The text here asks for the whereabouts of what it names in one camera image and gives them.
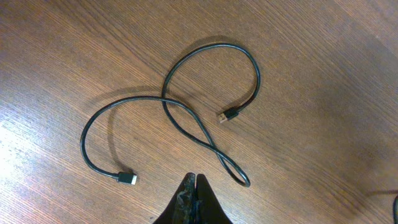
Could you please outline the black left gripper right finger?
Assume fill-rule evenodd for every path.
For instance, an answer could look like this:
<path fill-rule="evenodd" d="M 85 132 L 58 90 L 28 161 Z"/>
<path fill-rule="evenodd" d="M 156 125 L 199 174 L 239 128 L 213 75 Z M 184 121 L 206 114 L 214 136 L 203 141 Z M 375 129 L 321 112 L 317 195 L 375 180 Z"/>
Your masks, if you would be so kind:
<path fill-rule="evenodd" d="M 232 224 L 204 174 L 197 175 L 195 187 L 195 223 Z"/>

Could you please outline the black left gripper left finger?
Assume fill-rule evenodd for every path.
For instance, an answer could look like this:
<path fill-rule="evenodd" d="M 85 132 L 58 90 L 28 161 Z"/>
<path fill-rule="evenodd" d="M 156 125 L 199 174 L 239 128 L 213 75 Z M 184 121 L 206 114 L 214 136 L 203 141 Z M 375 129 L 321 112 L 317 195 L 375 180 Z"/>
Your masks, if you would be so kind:
<path fill-rule="evenodd" d="M 154 224 L 192 224 L 194 223 L 195 174 L 187 173 L 169 204 Z"/>

